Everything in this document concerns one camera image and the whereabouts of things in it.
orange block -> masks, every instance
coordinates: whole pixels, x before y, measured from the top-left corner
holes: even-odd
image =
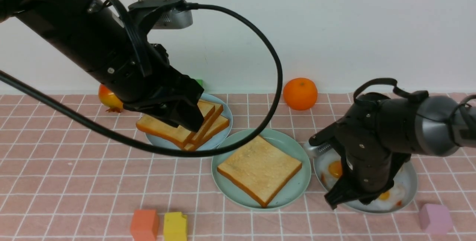
[[[154,209],[138,209],[131,222],[131,235],[135,241],[155,241],[158,234],[158,215]]]

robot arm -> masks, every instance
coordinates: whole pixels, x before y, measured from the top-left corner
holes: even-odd
[[[360,95],[371,85],[392,85],[400,98]],[[354,104],[327,128],[311,136],[305,149],[317,157],[333,148],[341,157],[342,176],[325,195],[332,209],[359,200],[369,204],[394,186],[394,177],[412,154],[446,157],[460,147],[476,148],[476,109],[427,91],[408,93],[396,80],[379,78],[354,93]]]
[[[111,3],[122,17],[109,8]],[[160,44],[149,44],[150,29],[182,29],[192,24],[185,0],[0,0],[0,22],[17,17],[58,51],[105,85],[124,108],[172,126],[198,131],[203,116],[197,102],[202,87],[170,66]]]

toast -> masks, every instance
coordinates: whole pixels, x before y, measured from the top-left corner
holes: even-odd
[[[207,119],[209,119],[215,112],[215,106],[213,104],[199,101],[197,106],[202,113],[204,121],[207,121]],[[185,129],[182,126],[174,128],[148,115],[141,117],[141,119],[136,122],[136,127],[139,131],[166,139],[177,145],[180,149],[185,148],[185,145],[190,141],[194,134],[194,132]]]
[[[301,161],[257,136],[221,163],[218,172],[266,208],[301,168]]]
[[[203,138],[198,144],[187,144],[184,148],[185,151],[195,151],[204,143],[209,141],[213,136],[221,132],[223,129],[226,129],[230,125],[230,120],[224,116],[219,116],[211,125],[210,129],[205,133]]]
[[[209,104],[212,104],[215,106],[215,112],[210,116],[209,119],[207,119],[203,124],[202,124],[202,127],[200,128],[200,130],[193,134],[192,138],[190,139],[190,143],[191,144],[199,144],[200,141],[202,140],[203,136],[205,135],[205,133],[207,133],[207,131],[210,129],[211,125],[213,124],[213,122],[215,122],[215,120],[221,115],[221,113],[223,112],[223,105],[219,104],[219,103],[215,103],[215,102],[208,102],[207,100],[200,100],[201,102],[206,102],[206,103],[209,103]]]

white wall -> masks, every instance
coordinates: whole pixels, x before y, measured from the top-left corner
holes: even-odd
[[[255,23],[278,51],[285,80],[308,77],[329,92],[353,91],[377,77],[396,78],[409,90],[476,90],[476,0],[187,1],[228,7]],[[274,64],[257,36],[218,12],[193,17],[192,27],[153,31],[150,42],[162,43],[176,68],[213,92],[274,90]],[[97,89],[15,19],[0,25],[0,42],[0,68],[38,89]]]

plate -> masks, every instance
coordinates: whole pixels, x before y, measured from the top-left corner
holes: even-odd
[[[223,105],[223,112],[221,112],[221,115],[226,117],[230,121],[230,125],[226,129],[223,129],[218,134],[213,136],[209,141],[207,141],[202,146],[200,146],[196,151],[215,149],[217,146],[219,146],[219,144],[221,144],[221,142],[223,142],[226,139],[228,134],[230,134],[231,127],[233,125],[233,115],[231,114],[231,110],[228,107],[228,105],[226,105],[226,103],[224,103],[222,100],[218,99],[217,97],[213,95],[205,94],[205,93],[202,94],[201,99]],[[180,149],[177,145],[173,144],[171,141],[162,139],[159,136],[153,136],[151,134],[146,133],[146,137],[148,141],[150,142],[150,144],[154,146],[169,148],[169,149],[177,149],[177,150]]]
[[[320,159],[325,154],[330,153],[330,152],[337,153],[334,149],[330,149],[329,151],[322,154],[318,158],[314,158],[314,161],[313,161],[314,169],[316,170],[316,177],[317,177],[317,179],[319,180],[320,184],[323,186],[323,188],[326,192],[328,192],[328,189],[327,189],[326,185],[324,185],[324,183],[321,181],[320,175],[318,174],[318,173],[320,173],[318,166],[319,166],[319,163],[320,163]],[[415,195],[417,194],[418,175],[417,175],[417,172],[415,171],[415,168],[413,167],[413,164],[411,163],[411,161],[409,161],[407,163],[404,163],[403,167],[402,167],[402,170],[403,171],[401,173],[398,173],[394,178],[395,183],[401,183],[405,187],[406,192],[407,192],[407,194],[405,195],[405,197],[402,200],[402,205],[401,206],[394,207],[393,209],[390,209],[388,211],[381,211],[381,210],[378,210],[377,207],[373,206],[372,204],[366,206],[366,205],[360,203],[358,200],[354,200],[354,201],[350,201],[350,202],[347,202],[347,203],[344,203],[344,204],[340,204],[340,206],[343,206],[343,207],[345,207],[347,209],[350,209],[354,212],[359,212],[359,213],[364,213],[364,214],[389,214],[389,213],[399,211],[400,209],[404,209],[406,206],[408,206],[413,201],[413,199],[415,198]]]
[[[219,148],[233,144],[245,138],[253,130],[254,129],[245,129],[232,134],[219,145]],[[308,188],[309,182],[311,181],[311,162],[301,145],[290,136],[272,129],[264,129],[260,133],[260,136],[284,153],[287,153],[302,162],[301,170],[299,170],[298,173],[296,173],[296,175],[294,175],[294,177],[291,178],[291,180],[289,180],[289,182],[279,191],[279,193],[277,193],[276,197],[274,197],[267,208],[263,209],[258,202],[253,200],[248,194],[216,170],[219,164],[231,156],[234,151],[214,156],[211,162],[211,171],[216,186],[235,204],[255,211],[272,211],[292,204],[304,194]]]

